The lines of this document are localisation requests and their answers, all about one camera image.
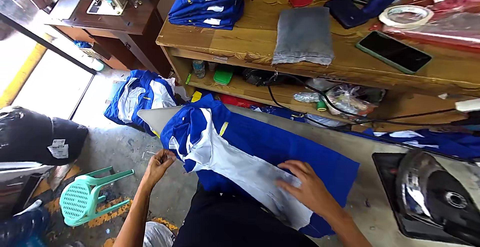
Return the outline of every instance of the phone screen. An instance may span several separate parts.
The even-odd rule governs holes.
[[[412,72],[417,72],[432,59],[431,56],[422,51],[402,44],[376,31],[371,32],[359,44]]]

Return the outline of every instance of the blue fabric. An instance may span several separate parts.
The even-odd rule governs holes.
[[[169,149],[169,141],[174,136],[180,145],[180,154],[186,155],[185,142],[188,134],[191,143],[200,139],[200,132],[205,129],[207,122],[199,108],[211,109],[213,125],[217,132],[224,122],[228,122],[222,138],[243,152],[262,158],[272,165],[278,165],[286,160],[308,162],[336,201],[342,207],[345,206],[347,195],[357,175],[359,167],[357,162],[296,134],[232,113],[211,95],[183,107],[170,119],[160,134],[165,149]],[[188,159],[184,168],[190,172],[194,165],[195,162]],[[200,170],[197,175],[207,191],[243,195],[252,199],[237,184],[216,172]],[[316,238],[334,234],[328,223],[316,214],[312,215],[310,224],[301,228],[300,232]]]
[[[221,12],[207,10],[211,6],[223,6]],[[243,0],[175,0],[168,20],[172,24],[197,26],[212,29],[233,29],[243,14]],[[208,18],[221,19],[220,25],[203,21]]]
[[[425,148],[433,152],[440,152],[443,154],[458,156],[464,159],[474,159],[480,157],[480,137],[478,136],[473,136],[470,133],[432,132],[429,129],[415,130],[414,132],[424,137],[391,137],[388,133],[385,133],[380,137],[401,143],[408,141],[418,141],[420,145],[439,146],[439,148],[434,148],[430,146]],[[364,131],[364,133],[369,135],[374,134],[372,129],[367,129]],[[372,137],[362,136],[361,134],[357,135],[359,137],[375,140]]]
[[[263,113],[272,114],[272,115],[279,116],[279,117],[296,121],[296,122],[305,122],[304,117],[295,117],[290,110],[285,109],[283,107],[277,107],[277,106],[258,107],[256,105],[250,105],[250,109],[252,110],[255,110],[257,108],[260,109]]]
[[[131,89],[135,89],[137,87],[141,87],[145,89],[145,92],[140,94],[138,96],[138,105],[133,111],[133,115],[131,117],[130,123],[124,123],[121,119],[118,118],[119,114],[119,109],[118,109],[118,102],[120,96],[123,94],[125,91],[125,85],[130,81],[130,78],[138,78],[136,79],[133,83],[130,84]],[[105,112],[103,115],[115,122],[116,124],[119,125],[128,125],[132,127],[141,127],[146,133],[148,133],[151,136],[156,136],[152,130],[150,130],[150,126],[143,121],[139,116],[137,116],[137,111],[141,109],[151,109],[152,108],[152,103],[154,99],[154,93],[152,90],[152,87],[150,86],[150,82],[154,80],[156,82],[160,82],[163,84],[170,95],[170,97],[177,103],[177,100],[175,99],[175,96],[173,95],[173,90],[171,86],[168,84],[167,81],[165,81],[161,76],[159,76],[155,72],[150,72],[150,71],[141,71],[141,70],[134,70],[130,71],[130,76],[127,78],[127,81],[122,84],[122,86],[118,89],[117,93],[115,94],[115,97],[113,97],[112,102],[109,104],[109,106],[106,108]]]
[[[208,4],[208,6],[196,6],[193,10],[191,8],[185,8],[185,9],[180,9],[176,11],[175,13],[169,13],[168,14],[168,19],[170,20],[171,18],[188,18],[188,17],[195,17],[199,15],[209,15],[209,17],[212,18],[221,18],[221,17],[230,17],[234,14],[236,14],[240,8],[240,3],[243,0],[224,0],[221,4],[215,5],[215,4]],[[212,10],[207,10],[208,7],[212,6],[223,6],[224,9],[223,11],[212,11]]]
[[[217,15],[215,17],[212,17],[212,18],[221,19],[219,25],[212,25],[212,24],[204,23],[204,20],[206,19],[205,17],[208,16],[208,15],[199,15],[199,16],[197,16],[197,17],[200,17],[198,19],[195,18],[195,17],[189,17],[188,19],[186,19],[186,18],[180,18],[180,19],[170,18],[168,21],[172,24],[175,24],[175,25],[197,26],[197,27],[203,27],[203,28],[232,30],[235,23],[243,15],[243,5],[244,5],[244,3],[242,1],[241,4],[240,4],[240,9],[232,17],[221,17],[221,16],[217,16]]]

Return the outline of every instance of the stack of folded shirts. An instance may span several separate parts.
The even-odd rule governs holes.
[[[242,17],[243,0],[175,0],[168,13],[172,24],[233,29]]]

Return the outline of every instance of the hand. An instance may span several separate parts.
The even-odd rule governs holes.
[[[141,179],[142,183],[153,189],[176,159],[175,154],[167,149],[155,153],[148,162],[147,170]]]
[[[290,170],[302,183],[299,188],[282,180],[277,180],[275,184],[292,194],[310,210],[325,219],[343,211],[310,164],[299,160],[288,160],[279,164],[278,167]]]

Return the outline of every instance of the green plastic stool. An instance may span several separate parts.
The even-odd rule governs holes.
[[[110,166],[78,176],[63,189],[60,195],[60,208],[64,218],[63,221],[66,225],[79,226],[85,224],[130,202],[130,199],[127,199],[114,206],[96,212],[97,204],[106,199],[105,195],[99,197],[100,189],[107,184],[135,173],[133,169],[130,169],[103,178],[93,177],[108,172],[111,169],[112,167]]]

